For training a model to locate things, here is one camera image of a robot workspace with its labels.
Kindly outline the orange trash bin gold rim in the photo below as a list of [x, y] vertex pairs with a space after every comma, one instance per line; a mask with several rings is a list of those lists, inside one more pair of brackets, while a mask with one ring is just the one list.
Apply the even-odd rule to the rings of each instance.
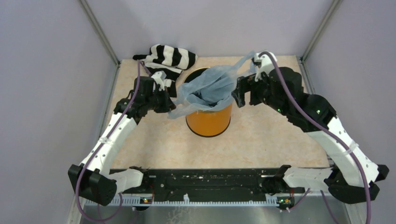
[[197, 111], [185, 116], [188, 128], [206, 138], [221, 135], [230, 125], [232, 104], [220, 111]]

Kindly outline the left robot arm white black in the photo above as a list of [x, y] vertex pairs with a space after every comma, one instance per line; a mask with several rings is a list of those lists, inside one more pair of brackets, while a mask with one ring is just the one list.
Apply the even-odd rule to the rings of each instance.
[[170, 98], [171, 85], [172, 80], [155, 76], [135, 79], [134, 89], [117, 102], [94, 149], [79, 165], [71, 165], [68, 170], [72, 187], [79, 196], [106, 206], [125, 190], [134, 188], [144, 193], [149, 189], [150, 181], [140, 168], [130, 167], [113, 174], [110, 170], [127, 136], [149, 111], [168, 113], [175, 109]]

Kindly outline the translucent blue plastic bag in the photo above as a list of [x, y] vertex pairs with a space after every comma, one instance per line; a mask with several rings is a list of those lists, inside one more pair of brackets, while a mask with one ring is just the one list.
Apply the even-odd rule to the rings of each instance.
[[200, 76], [177, 88], [175, 110], [168, 113], [169, 119], [177, 119], [198, 111], [217, 112], [229, 106], [234, 98], [237, 78], [255, 73], [253, 63], [245, 72], [238, 72], [246, 61], [251, 61], [255, 52], [249, 52], [234, 65], [216, 65], [206, 69]]

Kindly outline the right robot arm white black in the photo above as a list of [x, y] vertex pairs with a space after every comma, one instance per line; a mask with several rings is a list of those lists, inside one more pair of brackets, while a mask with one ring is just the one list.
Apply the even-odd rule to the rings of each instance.
[[275, 70], [262, 73], [258, 80], [253, 74], [239, 77], [232, 92], [237, 106], [245, 105], [245, 94], [249, 92], [250, 105], [262, 103], [285, 116], [314, 139], [334, 165], [329, 168], [283, 165], [273, 177], [264, 180], [264, 191], [275, 194], [292, 188], [309, 188], [327, 191], [347, 204], [375, 200], [380, 191], [377, 182], [387, 177], [389, 168], [375, 164], [360, 150], [324, 97], [304, 92], [299, 73], [288, 67], [281, 67], [280, 71], [292, 96], [309, 119], [290, 102]]

